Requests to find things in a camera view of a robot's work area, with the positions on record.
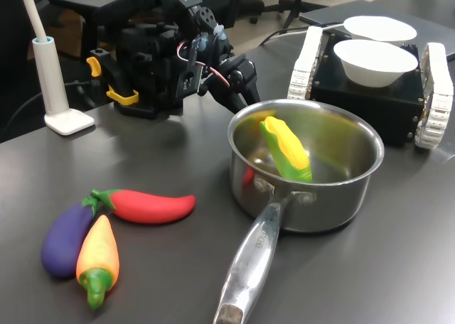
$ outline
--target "white bowl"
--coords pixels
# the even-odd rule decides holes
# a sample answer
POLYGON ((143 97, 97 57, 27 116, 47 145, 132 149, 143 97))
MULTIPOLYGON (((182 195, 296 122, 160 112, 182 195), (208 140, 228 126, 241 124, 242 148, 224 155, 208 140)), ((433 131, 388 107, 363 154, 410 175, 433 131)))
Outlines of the white bowl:
POLYGON ((343 25, 352 39, 387 42, 398 47, 417 36, 410 25, 384 16, 355 16, 343 25))
POLYGON ((385 87, 417 67, 413 54, 386 42, 345 40, 333 48, 348 78, 367 87, 385 87))

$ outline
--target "toy red chili pepper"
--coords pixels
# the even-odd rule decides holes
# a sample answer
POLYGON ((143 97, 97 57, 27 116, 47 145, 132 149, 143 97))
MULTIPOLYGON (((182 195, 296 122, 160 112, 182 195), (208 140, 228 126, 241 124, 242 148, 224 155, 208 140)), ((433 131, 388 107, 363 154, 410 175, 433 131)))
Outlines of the toy red chili pepper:
POLYGON ((255 178, 255 171, 250 166, 248 166, 247 170, 245 171, 245 174, 243 175, 242 179, 243 185, 245 187, 249 185, 253 181, 253 178, 255 178))
POLYGON ((192 195, 183 198, 164 198, 131 190, 93 189, 91 195, 114 210, 123 220, 161 224, 179 220, 193 211, 196 198, 192 195))

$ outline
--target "saucepan handle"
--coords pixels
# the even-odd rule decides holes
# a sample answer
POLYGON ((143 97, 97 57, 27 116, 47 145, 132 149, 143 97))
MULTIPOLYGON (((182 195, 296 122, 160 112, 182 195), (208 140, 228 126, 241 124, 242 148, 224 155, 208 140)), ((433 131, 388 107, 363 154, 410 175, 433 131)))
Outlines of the saucepan handle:
POLYGON ((259 297, 277 245, 286 200, 272 200, 252 224, 232 261, 214 324, 243 324, 259 297))

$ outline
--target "lamp base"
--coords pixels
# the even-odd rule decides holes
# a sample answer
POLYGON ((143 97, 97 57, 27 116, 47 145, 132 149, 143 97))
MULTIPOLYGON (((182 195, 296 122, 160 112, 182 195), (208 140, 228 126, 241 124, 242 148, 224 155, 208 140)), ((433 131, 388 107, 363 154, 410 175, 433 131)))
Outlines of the lamp base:
POLYGON ((45 124, 53 131, 63 136, 74 134, 80 130, 95 125, 95 120, 76 109, 66 109, 56 114, 44 116, 45 124))

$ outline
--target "table surface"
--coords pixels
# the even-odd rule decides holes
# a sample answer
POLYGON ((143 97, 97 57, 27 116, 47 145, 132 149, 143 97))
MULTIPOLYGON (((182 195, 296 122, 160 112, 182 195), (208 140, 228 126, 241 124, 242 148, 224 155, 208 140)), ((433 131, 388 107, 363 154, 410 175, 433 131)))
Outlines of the table surface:
MULTIPOLYGON (((302 36, 248 53, 262 99, 287 94, 302 36)), ((2 323, 211 323, 223 281, 252 219, 228 183, 232 117, 210 96, 185 99, 184 115, 89 112, 96 129, 50 129, 0 145, 2 323), (110 217, 119 282, 92 312, 75 280, 54 281, 40 261, 57 216, 91 188, 194 194, 185 220, 134 225, 110 217)), ((282 232, 250 324, 452 324, 455 321, 455 117, 440 148, 386 148, 358 216, 324 235, 282 232)))
POLYGON ((455 0, 376 0, 376 3, 455 29, 455 0))

